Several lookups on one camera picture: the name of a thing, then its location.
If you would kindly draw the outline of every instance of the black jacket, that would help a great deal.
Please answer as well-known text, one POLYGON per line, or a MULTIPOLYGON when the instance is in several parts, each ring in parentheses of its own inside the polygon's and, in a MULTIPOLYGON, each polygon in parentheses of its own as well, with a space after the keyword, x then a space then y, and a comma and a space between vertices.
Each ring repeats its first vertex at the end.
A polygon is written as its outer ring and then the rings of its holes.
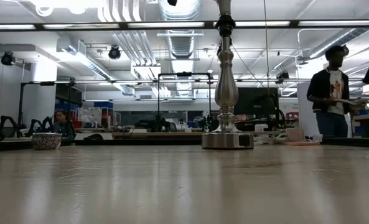
MULTIPOLYGON (((327 69, 320 71, 313 75, 311 79, 309 90, 307 91, 307 99, 310 99, 311 96, 318 97, 318 98, 330 98, 330 73, 327 69)), ((342 99, 348 100, 349 99, 349 90, 348 90, 348 76, 342 72, 342 79, 345 88, 342 92, 342 99)), ((327 112, 328 105, 323 103, 314 103, 313 110, 327 112)), ((345 114, 350 112, 350 105, 347 103, 343 104, 343 109, 345 114)))

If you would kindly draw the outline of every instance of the decorative bowl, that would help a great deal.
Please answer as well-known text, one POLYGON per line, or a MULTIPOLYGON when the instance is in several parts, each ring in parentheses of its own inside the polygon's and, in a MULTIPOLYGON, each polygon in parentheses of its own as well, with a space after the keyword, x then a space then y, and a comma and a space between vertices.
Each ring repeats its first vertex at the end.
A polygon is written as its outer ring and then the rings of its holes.
POLYGON ((58 149, 61 145, 61 134, 58 133, 34 133, 32 146, 36 150, 58 149))

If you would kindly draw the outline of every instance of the jeans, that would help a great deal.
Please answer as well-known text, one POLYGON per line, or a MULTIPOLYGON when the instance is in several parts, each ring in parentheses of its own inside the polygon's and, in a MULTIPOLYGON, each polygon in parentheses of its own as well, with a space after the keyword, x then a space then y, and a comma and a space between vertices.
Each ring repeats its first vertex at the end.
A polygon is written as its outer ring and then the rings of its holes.
POLYGON ((344 115, 317 112, 315 117, 324 137, 347 138, 348 126, 344 115))

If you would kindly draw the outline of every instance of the white t-shirt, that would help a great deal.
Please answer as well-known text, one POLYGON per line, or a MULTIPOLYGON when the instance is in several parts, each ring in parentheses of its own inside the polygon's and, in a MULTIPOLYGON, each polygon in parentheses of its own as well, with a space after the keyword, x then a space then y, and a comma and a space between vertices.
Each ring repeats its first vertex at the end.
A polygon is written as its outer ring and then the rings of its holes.
MULTIPOLYGON (((340 70, 336 70, 336 71, 329 71, 329 73, 330 73, 329 81, 331 83, 329 96, 332 99, 342 99, 342 92, 345 88, 345 85, 342 79, 342 72, 340 70)), ((338 102, 335 106, 329 106, 328 112, 340 114, 340 115, 345 114, 345 110, 343 109, 343 103, 338 102)))

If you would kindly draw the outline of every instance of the computer monitor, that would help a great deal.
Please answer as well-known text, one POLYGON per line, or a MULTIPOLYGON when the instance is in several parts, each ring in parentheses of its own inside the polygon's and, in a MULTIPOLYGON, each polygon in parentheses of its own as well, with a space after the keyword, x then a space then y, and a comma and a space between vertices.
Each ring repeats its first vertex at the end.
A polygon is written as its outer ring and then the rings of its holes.
POLYGON ((235 115, 278 116, 278 109, 277 88, 238 88, 238 102, 234 106, 235 115))

